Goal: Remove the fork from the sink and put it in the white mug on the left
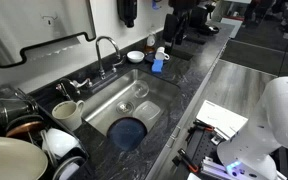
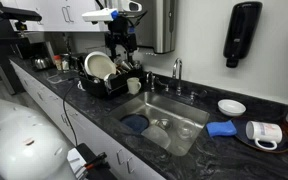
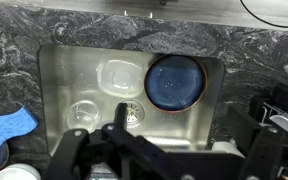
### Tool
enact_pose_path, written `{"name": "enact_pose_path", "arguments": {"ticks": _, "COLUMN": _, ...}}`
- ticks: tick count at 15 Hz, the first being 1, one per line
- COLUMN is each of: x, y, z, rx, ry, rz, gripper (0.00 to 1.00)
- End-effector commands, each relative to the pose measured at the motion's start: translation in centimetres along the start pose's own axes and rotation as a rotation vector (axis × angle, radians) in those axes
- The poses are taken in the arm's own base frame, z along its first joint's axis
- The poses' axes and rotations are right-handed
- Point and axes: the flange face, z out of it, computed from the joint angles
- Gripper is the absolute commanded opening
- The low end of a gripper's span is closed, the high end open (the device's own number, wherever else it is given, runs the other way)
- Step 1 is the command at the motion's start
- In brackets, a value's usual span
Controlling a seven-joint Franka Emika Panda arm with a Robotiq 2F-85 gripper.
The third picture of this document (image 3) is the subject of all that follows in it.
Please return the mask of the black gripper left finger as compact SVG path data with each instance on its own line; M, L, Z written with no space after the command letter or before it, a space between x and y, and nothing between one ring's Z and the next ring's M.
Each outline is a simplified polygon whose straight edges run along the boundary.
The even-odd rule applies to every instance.
M120 180L170 180L169 157L143 136L126 129L127 105L119 103L112 123L101 129L109 146L108 168Z

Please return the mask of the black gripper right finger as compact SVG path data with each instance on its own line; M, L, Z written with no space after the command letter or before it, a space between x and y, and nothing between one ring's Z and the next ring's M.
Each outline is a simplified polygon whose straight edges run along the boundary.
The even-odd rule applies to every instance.
M281 167L283 134L262 127L248 113L230 106L225 120L226 128L245 156L238 174L239 180L277 180Z

